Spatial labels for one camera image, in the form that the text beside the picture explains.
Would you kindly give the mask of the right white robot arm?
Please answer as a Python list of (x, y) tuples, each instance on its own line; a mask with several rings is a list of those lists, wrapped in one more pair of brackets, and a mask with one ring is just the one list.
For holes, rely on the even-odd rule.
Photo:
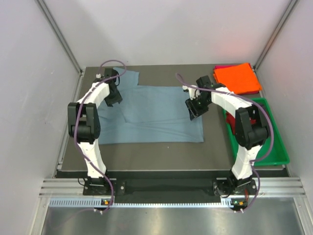
[(241, 193), (251, 181), (257, 154), (272, 133), (269, 117), (260, 105), (234, 94), (224, 84), (211, 83), (208, 76), (200, 77), (196, 85), (184, 85), (182, 89), (189, 94), (185, 104), (191, 120), (208, 112), (211, 103), (234, 118), (238, 151), (227, 182), (232, 193)]

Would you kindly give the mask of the grey-blue t-shirt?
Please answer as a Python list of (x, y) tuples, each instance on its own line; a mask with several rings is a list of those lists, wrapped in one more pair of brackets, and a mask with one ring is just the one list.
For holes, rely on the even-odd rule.
[(99, 144), (203, 142), (202, 118), (190, 120), (180, 87), (141, 86), (139, 73), (127, 71), (118, 90), (122, 102), (98, 107)]

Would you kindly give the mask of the dark red t-shirt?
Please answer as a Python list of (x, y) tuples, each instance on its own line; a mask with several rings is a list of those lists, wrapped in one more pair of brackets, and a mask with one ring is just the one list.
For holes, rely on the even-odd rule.
[(247, 110), (240, 109), (235, 112), (235, 116), (226, 112), (226, 122), (230, 125), (233, 135), (246, 136), (252, 131), (252, 125), (256, 124), (256, 118)]

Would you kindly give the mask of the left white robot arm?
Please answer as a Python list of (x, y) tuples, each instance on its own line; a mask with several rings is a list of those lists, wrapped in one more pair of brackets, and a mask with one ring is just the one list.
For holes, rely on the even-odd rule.
[(85, 187), (94, 186), (100, 194), (108, 193), (111, 183), (104, 177), (107, 168), (98, 143), (101, 133), (98, 107), (103, 101), (108, 107), (122, 102), (117, 88), (119, 84), (119, 72), (112, 68), (105, 69), (103, 74), (96, 75), (91, 88), (81, 99), (67, 106), (69, 136), (74, 138), (88, 168)]

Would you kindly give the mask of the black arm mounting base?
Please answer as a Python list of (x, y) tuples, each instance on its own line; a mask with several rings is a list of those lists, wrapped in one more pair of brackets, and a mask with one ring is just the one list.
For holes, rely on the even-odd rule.
[(249, 176), (237, 180), (230, 170), (109, 171), (104, 177), (81, 177), (84, 195), (114, 195), (134, 192), (203, 192), (212, 196), (252, 195), (256, 183)]

